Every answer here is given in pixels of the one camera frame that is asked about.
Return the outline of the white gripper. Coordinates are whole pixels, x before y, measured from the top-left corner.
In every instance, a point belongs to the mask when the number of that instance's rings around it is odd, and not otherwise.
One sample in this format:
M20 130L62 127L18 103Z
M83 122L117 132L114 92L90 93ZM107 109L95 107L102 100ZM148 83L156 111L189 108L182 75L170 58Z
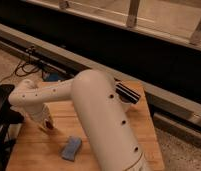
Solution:
M53 124L53 119L50 114L49 108L44 105L42 110L36 114L35 121L38 123L39 127L45 131L49 130L46 128L45 121L49 121Z

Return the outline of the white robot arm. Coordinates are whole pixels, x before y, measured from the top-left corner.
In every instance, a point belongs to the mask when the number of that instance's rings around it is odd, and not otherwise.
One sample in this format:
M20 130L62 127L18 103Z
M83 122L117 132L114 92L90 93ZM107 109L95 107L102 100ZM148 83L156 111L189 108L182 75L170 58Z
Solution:
M47 104L72 101L101 171L152 171L126 116L128 105L138 99L110 74L94 69L46 87L24 79L9 95L11 105L23 108L45 130L53 127Z

